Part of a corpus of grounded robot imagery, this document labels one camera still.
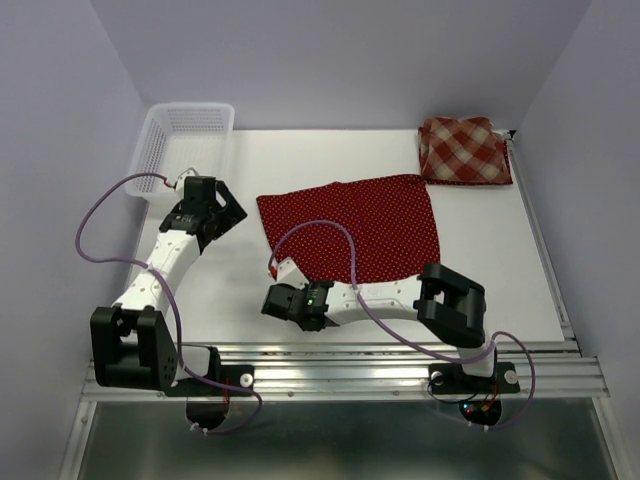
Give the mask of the red plaid skirt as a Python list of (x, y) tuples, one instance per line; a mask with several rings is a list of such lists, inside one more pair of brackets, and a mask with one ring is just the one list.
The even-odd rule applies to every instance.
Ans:
[(433, 117), (418, 129), (421, 177), (429, 184), (504, 186), (513, 183), (503, 136), (486, 117)]

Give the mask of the red polka dot skirt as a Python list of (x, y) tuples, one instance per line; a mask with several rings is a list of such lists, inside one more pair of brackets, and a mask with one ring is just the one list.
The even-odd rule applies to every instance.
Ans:
[(421, 176), (428, 184), (506, 186), (513, 183), (506, 142), (500, 137), (482, 143), (438, 141), (420, 147)]

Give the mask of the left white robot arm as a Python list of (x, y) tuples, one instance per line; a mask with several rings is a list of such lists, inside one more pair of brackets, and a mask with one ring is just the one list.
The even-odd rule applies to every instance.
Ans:
[(170, 187), (178, 201), (160, 223), (150, 256), (131, 260), (137, 276), (111, 306), (96, 308), (90, 318), (96, 381), (102, 387), (169, 392), (188, 380), (202, 394), (230, 391), (218, 351), (193, 348), (201, 360), (189, 368), (182, 333), (169, 331), (165, 315), (178, 311), (175, 293), (189, 268), (247, 214), (215, 177), (188, 169)]

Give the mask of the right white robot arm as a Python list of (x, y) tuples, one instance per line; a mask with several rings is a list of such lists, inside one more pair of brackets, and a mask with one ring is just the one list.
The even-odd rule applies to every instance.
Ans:
[(482, 390), (496, 378), (485, 312), (485, 288), (441, 264), (427, 264), (421, 274), (406, 279), (354, 286), (307, 281), (291, 260), (277, 268), (276, 283), (261, 309), (305, 332), (365, 320), (418, 322), (457, 349), (461, 381), (472, 390)]

